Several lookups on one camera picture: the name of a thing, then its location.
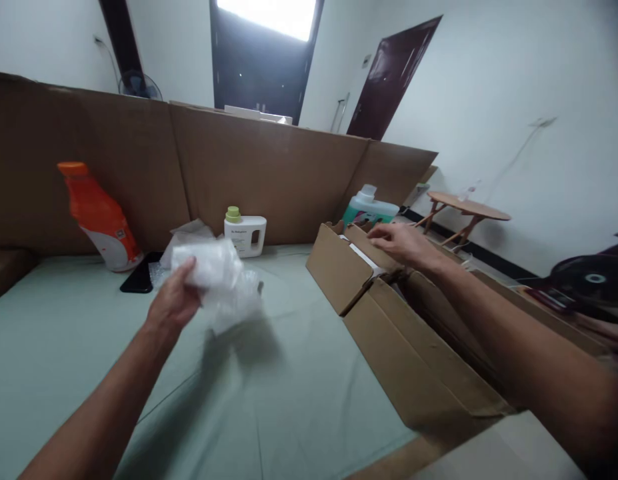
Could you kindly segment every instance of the hand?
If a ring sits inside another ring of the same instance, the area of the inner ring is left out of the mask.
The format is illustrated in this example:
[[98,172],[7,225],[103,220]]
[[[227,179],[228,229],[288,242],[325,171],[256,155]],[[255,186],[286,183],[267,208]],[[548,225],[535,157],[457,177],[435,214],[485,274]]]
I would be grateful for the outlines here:
[[148,327],[180,332],[200,308],[200,291],[184,282],[195,267],[190,257],[164,282],[153,300],[147,321]]
[[412,225],[378,223],[368,237],[373,246],[416,270],[428,272],[451,262]]

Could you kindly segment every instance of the plastic jug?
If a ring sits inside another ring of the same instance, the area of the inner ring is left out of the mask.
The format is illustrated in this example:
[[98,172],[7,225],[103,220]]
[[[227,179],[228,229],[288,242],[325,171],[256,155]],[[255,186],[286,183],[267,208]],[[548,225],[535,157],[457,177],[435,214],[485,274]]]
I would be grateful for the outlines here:
[[382,202],[375,199],[376,187],[366,184],[354,196],[351,197],[349,206],[344,212],[345,225],[354,221],[368,220],[372,223],[390,223],[396,216],[400,207],[392,203]]
[[62,162],[57,168],[71,198],[71,215],[89,236],[109,270],[134,268],[144,255],[138,248],[122,209],[91,176],[82,162]]
[[231,239],[240,258],[257,257],[262,254],[267,220],[256,215],[240,214],[238,207],[229,207],[224,220],[224,236]]

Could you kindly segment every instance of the wooden table leg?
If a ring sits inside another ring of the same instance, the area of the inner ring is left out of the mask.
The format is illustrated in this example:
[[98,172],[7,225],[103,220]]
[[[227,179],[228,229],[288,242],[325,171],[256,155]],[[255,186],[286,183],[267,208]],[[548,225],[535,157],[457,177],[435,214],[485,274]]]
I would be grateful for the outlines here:
[[422,225],[424,222],[426,222],[426,223],[427,223],[427,226],[426,226],[426,228],[424,229],[424,234],[425,234],[425,235],[429,232],[429,229],[431,228],[431,223],[432,223],[432,221],[433,221],[433,216],[434,216],[436,213],[438,213],[440,210],[444,209],[444,207],[446,207],[446,206],[447,206],[447,205],[444,203],[444,204],[442,204],[442,206],[441,206],[440,208],[436,209],[436,207],[437,207],[437,202],[436,202],[436,201],[433,201],[433,200],[431,200],[431,201],[433,202],[433,205],[431,206],[431,213],[430,213],[430,214],[428,214],[426,217],[424,217],[422,220],[420,220],[418,223],[416,223],[416,224],[414,225],[414,227],[416,227],[416,228],[417,228],[417,227],[419,227],[420,225]]
[[460,245],[464,245],[466,243],[467,239],[469,238],[469,234],[473,230],[474,226],[476,226],[482,220],[484,220],[484,217],[474,216],[471,219],[471,222],[466,227],[464,227],[462,230],[460,230],[456,234],[454,234],[454,235],[450,236],[449,238],[447,238],[446,240],[444,240],[444,242],[442,242],[441,245],[446,245],[448,242],[451,242],[451,241],[455,240],[460,235],[464,235],[462,237],[462,240],[460,241]]
[[464,235],[462,236],[462,240],[460,240],[460,247],[464,245],[469,239],[469,234],[473,231],[474,226],[484,220],[484,217],[473,217],[469,226],[466,228]]

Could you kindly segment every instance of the black round object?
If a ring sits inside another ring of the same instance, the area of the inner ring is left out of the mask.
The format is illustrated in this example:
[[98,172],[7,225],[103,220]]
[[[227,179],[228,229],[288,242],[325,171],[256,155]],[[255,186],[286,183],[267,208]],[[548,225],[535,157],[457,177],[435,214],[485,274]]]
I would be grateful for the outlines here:
[[117,86],[120,93],[148,99],[162,100],[162,92],[148,75],[129,70],[120,78]]
[[618,307],[618,256],[584,255],[561,261],[551,270],[551,284],[573,299]]

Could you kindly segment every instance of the orange bottle cap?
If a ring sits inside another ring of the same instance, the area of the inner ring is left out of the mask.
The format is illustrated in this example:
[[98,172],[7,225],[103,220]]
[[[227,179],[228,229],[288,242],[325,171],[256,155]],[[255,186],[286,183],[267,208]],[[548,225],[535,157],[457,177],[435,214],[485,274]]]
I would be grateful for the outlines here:
[[57,168],[66,177],[83,177],[89,174],[89,168],[83,162],[60,162]]

